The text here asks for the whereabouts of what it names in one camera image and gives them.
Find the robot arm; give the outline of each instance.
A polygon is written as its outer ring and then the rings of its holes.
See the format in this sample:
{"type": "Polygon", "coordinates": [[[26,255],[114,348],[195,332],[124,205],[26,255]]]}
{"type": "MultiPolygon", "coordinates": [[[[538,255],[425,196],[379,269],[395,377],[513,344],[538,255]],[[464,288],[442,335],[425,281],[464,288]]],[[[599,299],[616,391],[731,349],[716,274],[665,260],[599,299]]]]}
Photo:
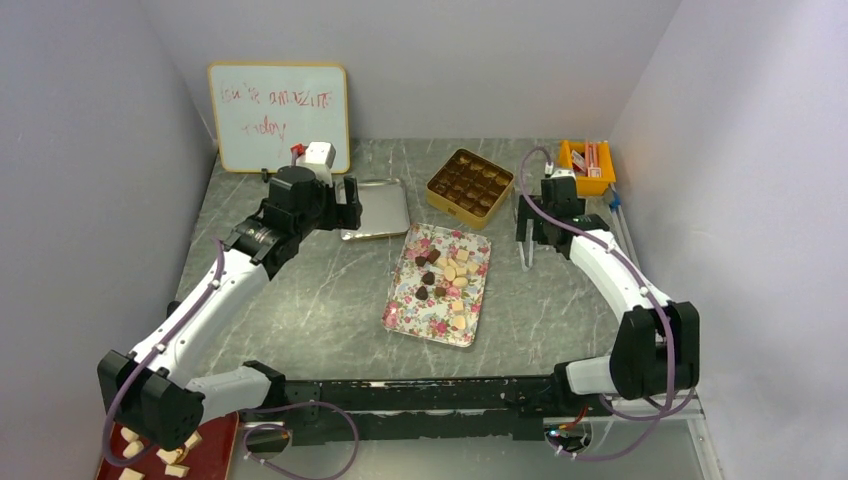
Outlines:
{"type": "Polygon", "coordinates": [[[296,166],[279,169],[269,179],[269,195],[259,210],[224,242],[223,275],[216,279],[218,265],[213,264],[185,301],[129,355],[111,351],[101,360],[97,371],[107,410],[130,373],[143,368],[120,400],[118,423],[171,450],[208,420],[279,402],[272,387],[285,378],[258,362],[203,378],[193,378],[194,367],[209,342],[297,254],[310,232],[359,228],[362,206],[353,178],[344,179],[345,203],[336,203],[330,175],[334,155],[329,143],[312,143],[296,166]],[[199,303],[209,285],[214,290],[199,303]],[[139,359],[153,349],[159,354],[140,366],[139,359]]]}
{"type": "Polygon", "coordinates": [[[627,399],[642,398],[666,389],[666,347],[659,316],[646,297],[653,293],[671,319],[675,342],[675,388],[698,383],[698,312],[688,302],[673,302],[633,267],[628,270],[614,253],[623,256],[609,227],[597,215],[585,215],[585,201],[577,197],[576,178],[571,170],[558,169],[542,180],[542,195],[531,196],[548,215],[582,230],[607,245],[603,248],[585,236],[567,232],[540,218],[519,200],[516,240],[525,242],[531,223],[532,242],[553,246],[580,268],[598,288],[619,321],[610,355],[557,365],[555,376],[563,388],[575,395],[615,394],[627,399]]]}

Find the whiteboard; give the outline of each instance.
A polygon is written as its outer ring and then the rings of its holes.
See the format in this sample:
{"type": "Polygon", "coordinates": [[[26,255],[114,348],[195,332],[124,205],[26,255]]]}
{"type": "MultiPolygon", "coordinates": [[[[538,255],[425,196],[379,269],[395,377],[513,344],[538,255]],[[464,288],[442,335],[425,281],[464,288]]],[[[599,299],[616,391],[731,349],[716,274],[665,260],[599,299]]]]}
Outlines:
{"type": "Polygon", "coordinates": [[[350,169],[347,84],[339,65],[213,63],[207,71],[221,164],[274,171],[293,145],[330,142],[333,173],[350,169]]]}

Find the whiteboard wooden frame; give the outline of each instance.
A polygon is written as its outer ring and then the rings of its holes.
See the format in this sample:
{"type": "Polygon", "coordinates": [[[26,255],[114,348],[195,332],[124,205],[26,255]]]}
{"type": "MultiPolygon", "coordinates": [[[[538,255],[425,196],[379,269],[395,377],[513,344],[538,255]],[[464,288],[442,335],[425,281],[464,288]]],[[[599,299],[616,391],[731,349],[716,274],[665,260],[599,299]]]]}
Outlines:
{"type": "Polygon", "coordinates": [[[261,173],[261,170],[240,170],[240,169],[232,169],[227,167],[226,163],[224,163],[224,155],[223,155],[223,140],[221,138],[221,128],[218,122],[218,106],[215,101],[215,93],[214,93],[214,85],[212,84],[212,69],[217,66],[226,66],[226,67],[336,67],[342,72],[342,82],[344,83],[344,113],[345,113],[345,142],[347,142],[347,152],[348,152],[348,164],[347,168],[344,170],[336,170],[333,169],[333,174],[343,174],[347,173],[350,170],[351,164],[353,163],[352,152],[350,151],[350,116],[348,113],[348,98],[347,98],[347,71],[345,71],[344,67],[338,63],[323,63],[323,62],[230,62],[230,61],[220,61],[220,62],[212,62],[206,67],[206,80],[209,83],[209,98],[212,101],[212,114],[215,117],[215,133],[217,134],[218,139],[218,153],[221,157],[221,166],[224,167],[224,170],[231,173],[261,173]]]}

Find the red handwriting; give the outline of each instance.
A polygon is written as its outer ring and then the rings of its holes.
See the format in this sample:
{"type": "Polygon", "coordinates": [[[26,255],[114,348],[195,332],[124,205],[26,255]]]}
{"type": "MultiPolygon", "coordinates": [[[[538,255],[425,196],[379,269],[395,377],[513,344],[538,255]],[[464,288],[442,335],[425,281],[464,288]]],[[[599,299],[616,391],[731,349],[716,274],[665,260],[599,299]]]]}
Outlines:
{"type": "Polygon", "coordinates": [[[241,129],[245,135],[274,135],[283,141],[286,136],[286,124],[283,123],[283,125],[280,126],[279,123],[269,119],[268,115],[265,115],[265,119],[262,123],[248,123],[241,127],[241,129]]]}
{"type": "Polygon", "coordinates": [[[261,105],[262,100],[260,100],[259,95],[259,89],[248,85],[246,82],[242,82],[241,85],[227,85],[224,82],[221,82],[221,100],[224,103],[244,99],[257,105],[261,105]]]}
{"type": "Polygon", "coordinates": [[[224,103],[230,103],[240,98],[241,91],[239,91],[238,87],[232,85],[225,85],[224,82],[221,82],[221,100],[224,103]]]}
{"type": "Polygon", "coordinates": [[[333,92],[321,92],[313,94],[311,91],[289,91],[278,90],[268,94],[268,101],[271,105],[296,105],[299,107],[311,107],[325,109],[330,106],[333,92]]]}

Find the chocolate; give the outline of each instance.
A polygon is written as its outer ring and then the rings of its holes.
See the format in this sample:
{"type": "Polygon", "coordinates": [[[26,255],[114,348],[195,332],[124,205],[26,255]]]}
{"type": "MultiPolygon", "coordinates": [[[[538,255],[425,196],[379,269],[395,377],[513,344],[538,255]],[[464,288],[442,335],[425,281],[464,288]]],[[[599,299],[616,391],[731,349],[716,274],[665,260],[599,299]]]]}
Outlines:
{"type": "Polygon", "coordinates": [[[430,254],[427,255],[427,261],[430,263],[436,263],[436,260],[438,260],[440,256],[442,256],[442,252],[434,248],[433,251],[431,251],[430,254]]]}

